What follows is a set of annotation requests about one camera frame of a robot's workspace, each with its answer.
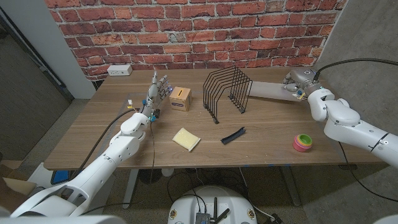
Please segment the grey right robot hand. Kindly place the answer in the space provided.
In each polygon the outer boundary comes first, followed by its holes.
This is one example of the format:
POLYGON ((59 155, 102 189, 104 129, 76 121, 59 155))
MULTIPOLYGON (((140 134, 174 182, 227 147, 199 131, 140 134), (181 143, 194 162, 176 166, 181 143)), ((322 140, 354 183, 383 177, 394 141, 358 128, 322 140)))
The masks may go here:
POLYGON ((298 99, 304 100, 314 91, 323 88, 319 81, 313 80, 315 74, 316 72, 310 68, 293 68, 286 74, 282 83, 287 91, 292 92, 298 99))

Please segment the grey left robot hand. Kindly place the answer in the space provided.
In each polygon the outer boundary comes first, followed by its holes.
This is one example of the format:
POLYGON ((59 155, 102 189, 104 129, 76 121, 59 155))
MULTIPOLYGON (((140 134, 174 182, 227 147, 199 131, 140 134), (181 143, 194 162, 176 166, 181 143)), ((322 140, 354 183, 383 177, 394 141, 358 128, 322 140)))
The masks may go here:
POLYGON ((152 76, 152 84, 150 85, 146 102, 141 108, 140 113, 150 116, 156 109, 159 108, 161 102, 172 92, 172 86, 169 84, 168 76, 165 75, 158 79, 157 71, 154 71, 152 76))

